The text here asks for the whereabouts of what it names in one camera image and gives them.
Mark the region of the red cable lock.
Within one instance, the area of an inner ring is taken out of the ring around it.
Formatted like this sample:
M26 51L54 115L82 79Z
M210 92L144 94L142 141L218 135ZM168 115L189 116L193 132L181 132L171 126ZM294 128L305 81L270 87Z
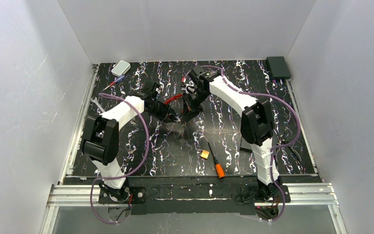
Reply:
M175 101L175 100L178 100L180 98L183 97L183 94L177 94L177 95L174 95L172 97L170 97L169 99L167 99L164 104L167 105L167 104L170 104L171 102Z

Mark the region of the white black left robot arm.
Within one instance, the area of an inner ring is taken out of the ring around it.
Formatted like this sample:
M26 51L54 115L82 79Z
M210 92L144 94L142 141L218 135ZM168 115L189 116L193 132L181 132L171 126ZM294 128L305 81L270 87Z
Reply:
M129 93L112 109L98 116L87 116L80 150L97 167L102 182L101 191L113 201L126 202L130 190L117 160L119 131L138 114L148 113L164 122L180 122L176 112L158 100L159 84L147 82L140 90Z

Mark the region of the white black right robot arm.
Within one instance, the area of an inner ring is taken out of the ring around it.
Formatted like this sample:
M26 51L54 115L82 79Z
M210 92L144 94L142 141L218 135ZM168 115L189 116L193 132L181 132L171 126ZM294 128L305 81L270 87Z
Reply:
M182 123L190 121L204 110L202 103L209 95L217 96L240 114L242 139L255 157L258 190L247 198L238 195L239 201L276 198L282 183L271 155L275 124L270 102L258 101L245 94L220 72L205 71L202 66L193 67L186 73L182 79L182 90Z

